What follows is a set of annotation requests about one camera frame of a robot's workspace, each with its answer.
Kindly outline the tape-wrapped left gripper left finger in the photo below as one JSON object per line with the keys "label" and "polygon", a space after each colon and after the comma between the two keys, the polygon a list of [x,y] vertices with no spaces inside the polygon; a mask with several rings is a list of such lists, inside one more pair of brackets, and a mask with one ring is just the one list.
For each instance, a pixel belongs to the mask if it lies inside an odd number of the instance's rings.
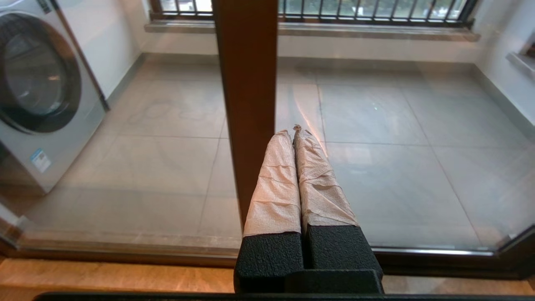
{"label": "tape-wrapped left gripper left finger", "polygon": [[304,270],[301,201],[292,139],[269,141],[234,268],[236,293],[283,293],[286,277]]}

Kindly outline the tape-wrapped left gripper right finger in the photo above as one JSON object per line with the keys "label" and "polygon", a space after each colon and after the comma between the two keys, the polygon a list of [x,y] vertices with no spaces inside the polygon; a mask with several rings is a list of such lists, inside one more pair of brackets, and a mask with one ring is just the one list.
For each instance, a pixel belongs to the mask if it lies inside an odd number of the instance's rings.
{"label": "tape-wrapped left gripper right finger", "polygon": [[292,293],[382,294],[383,271],[319,141],[294,126],[305,269],[287,277]]}

